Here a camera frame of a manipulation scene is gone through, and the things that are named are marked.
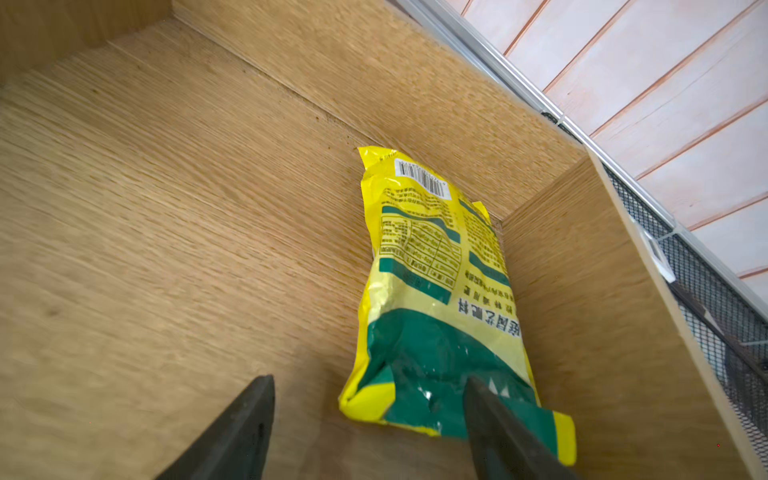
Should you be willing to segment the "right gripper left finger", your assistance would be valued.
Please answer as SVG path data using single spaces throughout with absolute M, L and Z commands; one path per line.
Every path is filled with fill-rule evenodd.
M 274 413 L 274 377 L 258 376 L 158 477 L 260 479 L 267 460 Z

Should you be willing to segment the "yellow green small bag top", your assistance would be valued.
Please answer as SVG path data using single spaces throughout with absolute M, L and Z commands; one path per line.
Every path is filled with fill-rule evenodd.
M 367 146 L 359 154 L 373 263 L 341 412 L 463 439 L 463 393 L 475 377 L 562 464 L 574 465 L 574 422 L 538 398 L 485 206 L 402 152 Z

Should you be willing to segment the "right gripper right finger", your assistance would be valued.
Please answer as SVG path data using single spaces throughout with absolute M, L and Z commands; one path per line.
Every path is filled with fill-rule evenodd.
M 463 408 L 479 479 L 572 480 L 578 477 L 475 377 L 466 382 Z

